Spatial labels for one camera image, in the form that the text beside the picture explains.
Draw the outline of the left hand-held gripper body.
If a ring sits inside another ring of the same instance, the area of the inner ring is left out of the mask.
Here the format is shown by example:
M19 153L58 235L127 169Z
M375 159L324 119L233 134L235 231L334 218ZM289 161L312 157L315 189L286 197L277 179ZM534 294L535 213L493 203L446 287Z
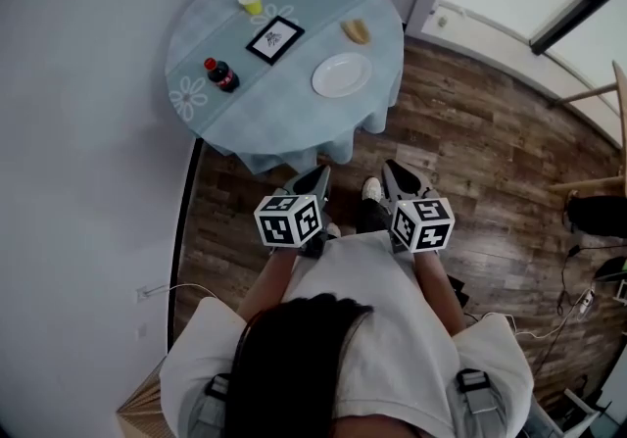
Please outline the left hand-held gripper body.
M318 259L329 239L330 218L323 211L329 193L294 194L277 188L254 211L262 242L272 252L296 249L299 255Z

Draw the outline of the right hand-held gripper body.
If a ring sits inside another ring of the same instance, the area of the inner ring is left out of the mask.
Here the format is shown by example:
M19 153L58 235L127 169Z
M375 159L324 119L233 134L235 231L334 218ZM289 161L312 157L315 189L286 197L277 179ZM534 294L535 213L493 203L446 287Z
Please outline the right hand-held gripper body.
M389 234L394 253L438 252L448 246L456 219L447 198L399 199L389 203Z

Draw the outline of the bread roll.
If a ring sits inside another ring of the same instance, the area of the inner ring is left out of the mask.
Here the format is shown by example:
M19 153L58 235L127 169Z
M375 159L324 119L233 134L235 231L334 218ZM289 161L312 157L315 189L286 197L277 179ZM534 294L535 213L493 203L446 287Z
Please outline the bread roll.
M370 33L361 19L342 21L341 28L347 37L354 43L365 45L370 42Z

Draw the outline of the person's left forearm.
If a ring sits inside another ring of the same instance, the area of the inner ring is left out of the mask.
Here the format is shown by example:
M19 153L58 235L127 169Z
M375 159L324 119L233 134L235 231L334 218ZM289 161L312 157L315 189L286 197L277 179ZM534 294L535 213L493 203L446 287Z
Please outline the person's left forearm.
M268 259L261 274L242 300L237 314L250 321L259 312L279 304L287 289L299 251L280 248Z

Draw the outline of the person's right forearm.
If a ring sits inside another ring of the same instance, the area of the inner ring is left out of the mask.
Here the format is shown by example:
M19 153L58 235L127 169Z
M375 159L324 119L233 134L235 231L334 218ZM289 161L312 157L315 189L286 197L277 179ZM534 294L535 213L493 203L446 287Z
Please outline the person's right forearm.
M439 256L429 251L415 253L413 259L414 274L425 300L448 333L454 337L466 329L466 323L455 290Z

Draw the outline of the person's right leg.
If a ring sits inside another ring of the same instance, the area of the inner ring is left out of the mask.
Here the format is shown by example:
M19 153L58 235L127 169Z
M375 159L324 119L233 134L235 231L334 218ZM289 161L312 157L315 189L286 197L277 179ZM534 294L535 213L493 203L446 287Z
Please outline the person's right leg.
M390 214L378 201L367 198L359 202L356 214L356 234L388 230Z

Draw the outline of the round table with blue cloth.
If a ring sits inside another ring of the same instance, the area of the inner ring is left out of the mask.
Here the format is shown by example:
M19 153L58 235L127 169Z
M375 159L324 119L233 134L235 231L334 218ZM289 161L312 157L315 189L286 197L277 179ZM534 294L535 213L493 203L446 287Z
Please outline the round table with blue cloth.
M165 76L171 104L187 127L224 155L236 155L254 173L288 164L306 170L318 153L338 163L352 156L356 129L381 132L397 99L404 33L391 0L262 0L258 16L237 0L194 0L169 42ZM246 50L276 16L305 34L273 65ZM342 21L361 19L370 42L352 42ZM359 53L372 64L369 81L342 98L314 92L314 70L326 59ZM239 77L232 93L207 76L208 58L226 62Z

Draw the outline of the black box device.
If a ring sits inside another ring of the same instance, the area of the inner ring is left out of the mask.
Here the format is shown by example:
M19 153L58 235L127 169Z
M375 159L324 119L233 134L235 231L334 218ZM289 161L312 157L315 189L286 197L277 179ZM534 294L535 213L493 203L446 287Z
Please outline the black box device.
M461 308L464 309L466 304L469 301L469 296L463 292L465 283L450 275L448 276L448 279L454 289L454 292L456 294L456 297L458 298Z

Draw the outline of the person's white shirt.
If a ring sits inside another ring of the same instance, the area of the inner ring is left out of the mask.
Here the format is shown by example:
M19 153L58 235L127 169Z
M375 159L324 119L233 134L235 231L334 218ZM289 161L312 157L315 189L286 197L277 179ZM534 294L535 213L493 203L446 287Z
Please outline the person's white shirt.
M487 316L452 337L385 233L336 239L318 260L299 260L286 298L323 292L373 308L346 352L339 416L383 414L434 438L478 436L481 424L492 438L521 430L533 378L507 319Z

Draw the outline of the cola bottle with red cap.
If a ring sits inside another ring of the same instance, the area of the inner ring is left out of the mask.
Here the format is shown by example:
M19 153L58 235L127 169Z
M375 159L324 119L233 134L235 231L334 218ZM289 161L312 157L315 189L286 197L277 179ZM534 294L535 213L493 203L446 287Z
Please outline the cola bottle with red cap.
M232 93L239 87L239 77L226 62L208 58L204 66L208 79L221 91Z

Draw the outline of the black bag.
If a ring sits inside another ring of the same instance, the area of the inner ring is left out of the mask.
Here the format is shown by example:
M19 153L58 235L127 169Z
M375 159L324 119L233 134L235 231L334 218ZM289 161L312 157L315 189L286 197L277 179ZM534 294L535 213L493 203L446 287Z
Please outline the black bag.
M627 239L627 198L620 196L572 197L566 203L571 224L596 236Z

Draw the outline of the black monitor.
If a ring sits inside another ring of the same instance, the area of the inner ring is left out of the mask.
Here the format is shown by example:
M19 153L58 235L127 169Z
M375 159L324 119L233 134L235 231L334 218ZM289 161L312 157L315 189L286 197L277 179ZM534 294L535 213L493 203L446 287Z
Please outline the black monitor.
M606 261L595 273L596 282L627 280L627 257L615 257Z

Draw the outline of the light wooden table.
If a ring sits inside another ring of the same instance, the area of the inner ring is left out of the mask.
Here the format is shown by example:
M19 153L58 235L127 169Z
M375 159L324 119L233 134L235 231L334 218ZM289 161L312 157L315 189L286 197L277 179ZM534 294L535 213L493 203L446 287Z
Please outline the light wooden table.
M549 191L555 193L567 193L573 190L586 191L620 186L622 188L624 196L627 198L627 75L624 73L624 71L616 61L612 61L612 68L615 76L614 83L555 100L554 105L561 106L565 104L570 104L593 96L600 96L608 92L615 92L617 94L622 144L622 166L619 175L613 177L554 184L548 187Z

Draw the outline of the beige ribbed box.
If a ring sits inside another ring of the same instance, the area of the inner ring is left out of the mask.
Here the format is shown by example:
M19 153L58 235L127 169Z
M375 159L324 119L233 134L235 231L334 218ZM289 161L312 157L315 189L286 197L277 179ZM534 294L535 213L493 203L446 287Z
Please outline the beige ribbed box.
M161 407L160 361L117 410L124 438L175 438Z

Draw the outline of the black picture frame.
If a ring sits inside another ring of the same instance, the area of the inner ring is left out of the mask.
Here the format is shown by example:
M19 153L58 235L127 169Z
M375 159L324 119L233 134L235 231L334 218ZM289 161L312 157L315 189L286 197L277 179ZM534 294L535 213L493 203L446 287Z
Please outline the black picture frame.
M287 19L276 16L246 46L246 50L273 66L305 31Z

